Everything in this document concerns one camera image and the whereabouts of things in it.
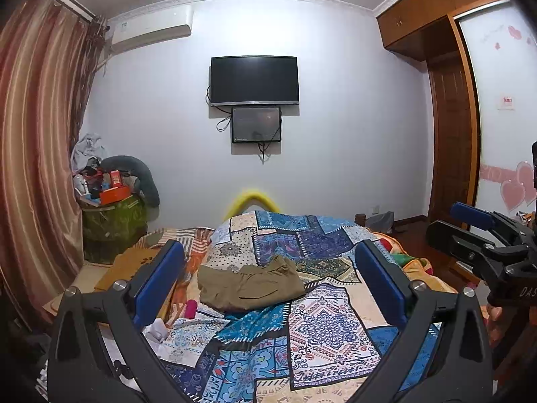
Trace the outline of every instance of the patchwork bedspread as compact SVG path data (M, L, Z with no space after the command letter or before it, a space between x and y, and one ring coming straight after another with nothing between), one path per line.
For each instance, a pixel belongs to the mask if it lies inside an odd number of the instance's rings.
M225 316L200 304L194 320L176 320L159 355L178 387L203 403L346 402L397 336L354 262L365 239L390 259L379 236L346 220L255 211L231 218L209 239L202 264L238 270L286 256L306 294ZM199 301L195 274L186 298ZM431 326L402 389L420 379L437 336Z

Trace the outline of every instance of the metal screw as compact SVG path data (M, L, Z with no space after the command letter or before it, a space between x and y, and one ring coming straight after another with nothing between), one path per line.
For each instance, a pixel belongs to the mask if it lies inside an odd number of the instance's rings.
M474 297L475 296L475 291L470 288L469 286L465 287L463 290L462 290L462 293L466 296L466 297Z
M76 294L76 289L77 289L76 286L70 286L65 290L64 294L67 297L72 297Z
M123 290L126 287L127 287L127 280L116 280L112 285L112 288L114 288L115 290Z
M410 282L410 286L414 290L426 290L428 288L427 284L423 280L413 280Z

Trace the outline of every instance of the air conditioner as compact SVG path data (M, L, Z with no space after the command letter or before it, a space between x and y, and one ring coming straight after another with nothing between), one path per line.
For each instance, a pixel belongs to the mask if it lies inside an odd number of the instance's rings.
M192 33L192 6L177 6L136 16L117 24L112 36L112 52L167 41Z

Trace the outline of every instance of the television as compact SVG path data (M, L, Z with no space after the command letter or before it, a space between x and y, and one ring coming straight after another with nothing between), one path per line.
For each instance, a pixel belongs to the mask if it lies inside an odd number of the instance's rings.
M210 104L299 104L296 57L213 57Z
M280 142L281 110L279 107L234 107L232 109L232 142Z

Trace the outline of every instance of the striped satin curtain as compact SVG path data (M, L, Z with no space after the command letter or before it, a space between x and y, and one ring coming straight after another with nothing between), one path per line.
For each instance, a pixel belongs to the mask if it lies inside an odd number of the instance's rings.
M83 263L69 150L87 97L80 89L89 91L88 28L55 0L24 0L0 35L0 271L30 327L48 320L42 305Z

